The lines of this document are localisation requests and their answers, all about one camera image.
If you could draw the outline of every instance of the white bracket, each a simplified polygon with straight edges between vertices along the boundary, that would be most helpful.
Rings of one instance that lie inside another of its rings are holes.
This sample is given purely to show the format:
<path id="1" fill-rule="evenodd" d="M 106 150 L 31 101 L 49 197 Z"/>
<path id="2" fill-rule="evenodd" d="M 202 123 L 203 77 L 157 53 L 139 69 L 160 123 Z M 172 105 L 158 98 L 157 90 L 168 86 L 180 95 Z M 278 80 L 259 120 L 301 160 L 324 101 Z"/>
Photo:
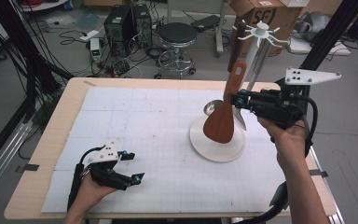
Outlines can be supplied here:
<path id="1" fill-rule="evenodd" d="M 313 85 L 341 78 L 340 73 L 317 72 L 288 67 L 284 83 L 286 85 Z"/>
<path id="2" fill-rule="evenodd" d="M 103 161 L 119 161 L 115 143 L 106 144 L 106 146 L 89 158 L 89 163 L 97 163 Z"/>

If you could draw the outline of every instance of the cardboard box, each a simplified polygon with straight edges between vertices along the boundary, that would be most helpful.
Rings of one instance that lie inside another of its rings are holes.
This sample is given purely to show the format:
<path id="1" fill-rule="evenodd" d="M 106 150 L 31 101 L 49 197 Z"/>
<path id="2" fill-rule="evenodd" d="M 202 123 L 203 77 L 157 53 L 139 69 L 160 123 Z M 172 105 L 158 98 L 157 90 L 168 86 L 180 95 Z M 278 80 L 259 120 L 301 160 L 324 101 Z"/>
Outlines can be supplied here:
<path id="1" fill-rule="evenodd" d="M 342 0 L 310 0 L 308 5 L 304 7 L 303 13 L 321 11 L 324 15 L 332 16 L 341 3 Z"/>
<path id="2" fill-rule="evenodd" d="M 245 20 L 246 24 L 255 27 L 260 21 L 269 25 L 270 30 L 278 27 L 281 29 L 274 34 L 280 40 L 287 40 L 290 33 L 295 27 L 297 18 L 303 7 L 287 7 L 280 0 L 232 0 L 230 2 L 231 8 L 236 12 L 237 18 L 235 25 L 241 20 Z M 232 32 L 231 43 L 235 43 L 235 30 Z M 246 55 L 250 45 L 251 39 L 245 40 L 241 50 L 241 57 Z M 282 48 L 272 47 L 270 54 L 279 54 Z"/>

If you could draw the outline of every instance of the computer tower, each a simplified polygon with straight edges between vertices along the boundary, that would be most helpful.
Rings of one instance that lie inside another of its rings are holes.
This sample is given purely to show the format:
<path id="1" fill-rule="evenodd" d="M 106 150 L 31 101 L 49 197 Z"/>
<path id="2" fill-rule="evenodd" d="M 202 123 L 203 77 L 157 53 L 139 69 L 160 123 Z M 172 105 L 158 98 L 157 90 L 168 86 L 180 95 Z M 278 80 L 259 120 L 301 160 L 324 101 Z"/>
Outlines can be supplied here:
<path id="1" fill-rule="evenodd" d="M 152 18 L 146 4 L 132 6 L 135 18 L 136 33 L 138 35 L 138 46 L 146 49 L 153 46 L 152 42 Z"/>
<path id="2" fill-rule="evenodd" d="M 113 6 L 103 26 L 112 55 L 130 55 L 130 42 L 136 36 L 131 7 Z"/>

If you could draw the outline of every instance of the human arm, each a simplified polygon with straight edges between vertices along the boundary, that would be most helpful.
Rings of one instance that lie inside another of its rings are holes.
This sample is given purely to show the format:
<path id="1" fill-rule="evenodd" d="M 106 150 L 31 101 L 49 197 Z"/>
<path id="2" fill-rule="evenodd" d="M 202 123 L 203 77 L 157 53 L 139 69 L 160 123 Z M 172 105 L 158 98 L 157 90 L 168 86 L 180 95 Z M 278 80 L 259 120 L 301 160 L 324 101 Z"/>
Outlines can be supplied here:
<path id="1" fill-rule="evenodd" d="M 286 178 L 292 222 L 329 223 L 304 158 L 304 122 L 298 121 L 296 125 L 282 130 L 271 121 L 261 118 L 258 121 L 275 139 L 277 160 Z"/>
<path id="2" fill-rule="evenodd" d="M 90 173 L 86 174 L 63 224 L 80 224 L 92 206 L 100 202 L 104 196 L 114 191 L 116 189 L 98 185 L 92 180 Z"/>

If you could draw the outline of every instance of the wooden spatula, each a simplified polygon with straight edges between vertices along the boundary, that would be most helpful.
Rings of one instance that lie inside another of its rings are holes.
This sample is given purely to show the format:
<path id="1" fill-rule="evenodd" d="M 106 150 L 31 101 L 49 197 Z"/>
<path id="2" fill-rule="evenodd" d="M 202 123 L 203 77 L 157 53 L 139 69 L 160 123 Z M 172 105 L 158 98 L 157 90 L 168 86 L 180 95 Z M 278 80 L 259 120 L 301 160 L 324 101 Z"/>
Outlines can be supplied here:
<path id="1" fill-rule="evenodd" d="M 228 96 L 237 93 L 240 89 L 243 75 L 246 70 L 246 63 L 236 61 L 226 83 L 223 103 L 206 119 L 203 126 L 205 135 L 218 143 L 228 143 L 234 135 L 234 118 L 232 115 L 232 105 L 229 103 Z"/>

